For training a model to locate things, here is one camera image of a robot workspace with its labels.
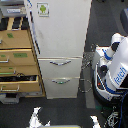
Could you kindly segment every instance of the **wooden drawer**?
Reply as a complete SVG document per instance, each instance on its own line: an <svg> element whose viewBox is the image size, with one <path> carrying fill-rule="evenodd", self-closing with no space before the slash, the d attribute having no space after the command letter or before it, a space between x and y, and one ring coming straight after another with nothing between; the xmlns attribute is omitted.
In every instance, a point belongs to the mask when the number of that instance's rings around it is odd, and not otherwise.
<svg viewBox="0 0 128 128"><path fill-rule="evenodd" d="M15 67L0 67L0 76L17 76L17 75L38 75L36 65L30 66L15 66Z"/></svg>
<svg viewBox="0 0 128 128"><path fill-rule="evenodd" d="M79 79L43 79L47 99L76 98Z"/></svg>
<svg viewBox="0 0 128 128"><path fill-rule="evenodd" d="M35 81L0 82L0 92L36 92L40 91L38 76Z"/></svg>
<svg viewBox="0 0 128 128"><path fill-rule="evenodd" d="M81 58L38 59L43 78L78 77L82 65Z"/></svg>
<svg viewBox="0 0 128 128"><path fill-rule="evenodd" d="M27 30L0 31L0 49L31 48Z"/></svg>
<svg viewBox="0 0 128 128"><path fill-rule="evenodd" d="M0 50L0 66L35 64L31 49Z"/></svg>

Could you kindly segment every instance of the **black object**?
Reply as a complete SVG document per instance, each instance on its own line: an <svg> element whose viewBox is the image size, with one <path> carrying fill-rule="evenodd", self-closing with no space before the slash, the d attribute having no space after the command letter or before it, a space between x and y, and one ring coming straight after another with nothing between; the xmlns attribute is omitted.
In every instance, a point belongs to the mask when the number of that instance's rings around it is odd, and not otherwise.
<svg viewBox="0 0 128 128"><path fill-rule="evenodd" d="M7 30L9 18L2 18L0 23L0 31Z"/></svg>
<svg viewBox="0 0 128 128"><path fill-rule="evenodd" d="M111 48L113 51L116 51L116 49L118 48L118 45L119 45L120 42L115 42L112 44Z"/></svg>
<svg viewBox="0 0 128 128"><path fill-rule="evenodd" d="M106 65L102 65L100 67L100 70L103 72L103 71L107 71L107 66Z"/></svg>
<svg viewBox="0 0 128 128"><path fill-rule="evenodd" d="M28 18L23 17L22 25L21 25L21 30L27 30L29 27L28 24Z"/></svg>
<svg viewBox="0 0 128 128"><path fill-rule="evenodd" d="M36 76L8 76L0 77L0 82L36 81Z"/></svg>
<svg viewBox="0 0 128 128"><path fill-rule="evenodd" d="M125 30L125 32L128 34L128 8L123 9L120 13L120 21L122 23L122 26Z"/></svg>
<svg viewBox="0 0 128 128"><path fill-rule="evenodd" d="M15 17L14 18L14 21L20 21L21 20L21 17Z"/></svg>

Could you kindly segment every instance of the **floor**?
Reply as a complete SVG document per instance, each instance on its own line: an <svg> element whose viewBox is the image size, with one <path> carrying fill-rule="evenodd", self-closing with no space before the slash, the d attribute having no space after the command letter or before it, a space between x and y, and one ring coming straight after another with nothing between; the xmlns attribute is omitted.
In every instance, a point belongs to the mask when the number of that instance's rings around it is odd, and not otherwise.
<svg viewBox="0 0 128 128"><path fill-rule="evenodd" d="M125 2L105 0L103 3L101 0L92 0L84 58L88 54L93 54L94 44L109 46L114 33L127 35L120 22L120 12L126 7L128 7L127 0ZM83 91L88 91L91 86L87 62L88 59L83 60L83 70L81 71L80 89ZM0 103L0 128L28 127L34 107L42 107L39 119L43 124L50 120L51 125L79 125L83 128L92 128L91 115L98 117L102 128L105 123L101 110L96 109L98 107L92 90L89 93L82 93L79 90L76 99L21 98L20 103L15 105Z"/></svg>

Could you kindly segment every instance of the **cabinet handle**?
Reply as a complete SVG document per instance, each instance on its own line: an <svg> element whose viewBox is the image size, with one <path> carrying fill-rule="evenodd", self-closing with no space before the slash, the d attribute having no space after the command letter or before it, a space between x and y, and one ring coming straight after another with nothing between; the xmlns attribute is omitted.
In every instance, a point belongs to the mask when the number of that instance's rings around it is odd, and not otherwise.
<svg viewBox="0 0 128 128"><path fill-rule="evenodd" d="M69 82L70 80L67 79L56 79L56 80L52 80L52 82L55 82L57 84L65 84L67 82Z"/></svg>
<svg viewBox="0 0 128 128"><path fill-rule="evenodd" d="M68 60L68 61L62 62L62 63L50 61L50 63L55 64L55 65L58 65L58 66L65 65L65 64L68 64L68 63L70 63L70 62L71 62L71 60Z"/></svg>
<svg viewBox="0 0 128 128"><path fill-rule="evenodd" d="M20 88L19 85L18 85L18 88L16 90L3 90L3 87L4 86L1 87L1 92L18 92L19 88Z"/></svg>
<svg viewBox="0 0 128 128"><path fill-rule="evenodd" d="M5 61L0 61L0 63L8 63L9 59L5 60Z"/></svg>
<svg viewBox="0 0 128 128"><path fill-rule="evenodd" d="M14 70L14 72L0 72L0 75L13 75L15 73L16 71Z"/></svg>

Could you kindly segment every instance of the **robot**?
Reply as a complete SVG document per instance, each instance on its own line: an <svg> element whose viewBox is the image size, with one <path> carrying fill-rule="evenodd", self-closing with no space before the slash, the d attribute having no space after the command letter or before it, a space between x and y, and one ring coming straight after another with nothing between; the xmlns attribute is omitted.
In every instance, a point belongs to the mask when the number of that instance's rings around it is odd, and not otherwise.
<svg viewBox="0 0 128 128"><path fill-rule="evenodd" d="M96 47L93 61L93 90L103 102L116 104L128 90L128 37L112 36L110 47Z"/></svg>

